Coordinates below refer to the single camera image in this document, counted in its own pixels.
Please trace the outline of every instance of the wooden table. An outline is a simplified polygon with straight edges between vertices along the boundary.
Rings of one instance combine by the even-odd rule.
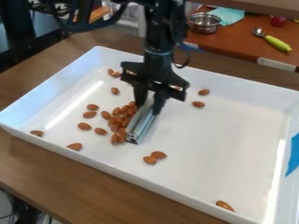
[[[0,74],[0,110],[97,45],[142,53],[140,38],[113,29],[73,35]],[[191,56],[193,67],[299,89],[294,73],[212,53]],[[0,187],[64,223],[225,223],[1,129]]]
[[[213,10],[203,7],[198,12]],[[220,53],[230,57],[249,60],[260,64],[274,60],[288,65],[283,69],[299,72],[299,24],[287,20],[282,28],[270,24],[271,17],[246,14],[245,18],[230,26],[220,25],[215,34],[203,35],[189,31],[187,42],[197,44],[209,52]],[[292,47],[289,53],[280,52],[264,38],[252,34],[254,27],[261,27],[268,35],[283,40]]]
[[[296,0],[189,0],[199,4],[210,4],[237,10],[259,12],[298,18],[299,1]]]

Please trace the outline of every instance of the spoon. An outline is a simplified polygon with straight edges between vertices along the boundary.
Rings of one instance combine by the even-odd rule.
[[[267,35],[261,28],[253,28],[253,34],[255,34],[258,37],[265,38],[268,43],[276,47],[278,50],[281,50],[282,52],[289,52],[292,50],[292,48],[289,45],[282,42],[278,38],[274,38]]]

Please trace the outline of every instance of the plastic tray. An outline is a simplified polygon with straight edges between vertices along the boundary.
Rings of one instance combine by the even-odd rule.
[[[297,224],[299,171],[285,178],[290,139],[299,129],[299,94],[191,67],[178,74],[191,83],[186,102],[168,100],[140,145],[113,146],[112,133],[81,131],[80,122],[108,130],[100,115],[84,119],[89,103],[112,111],[133,100],[132,87],[107,75],[141,56],[95,47],[0,114],[16,137],[110,173],[230,223]],[[111,87],[121,90],[119,96]],[[208,96],[199,96],[208,88]],[[194,108],[193,101],[206,103]],[[43,130],[43,137],[30,134]],[[66,148],[81,142],[77,152]],[[143,157],[168,157],[147,165]],[[215,206],[224,200],[235,213]]]

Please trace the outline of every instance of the blue tape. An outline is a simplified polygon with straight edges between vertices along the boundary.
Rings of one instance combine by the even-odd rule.
[[[289,167],[286,177],[299,166],[299,133],[292,137],[291,153],[289,157]]]
[[[187,51],[190,50],[190,51],[195,51],[195,52],[199,52],[199,53],[205,53],[205,49],[192,47],[192,46],[185,44],[184,42],[179,42],[179,43],[177,43],[177,45],[179,48],[181,48],[183,50],[187,50]]]

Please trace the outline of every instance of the metal bowl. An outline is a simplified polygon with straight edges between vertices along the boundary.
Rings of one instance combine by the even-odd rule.
[[[198,33],[214,33],[221,21],[219,17],[204,12],[192,14],[188,17],[190,27]]]

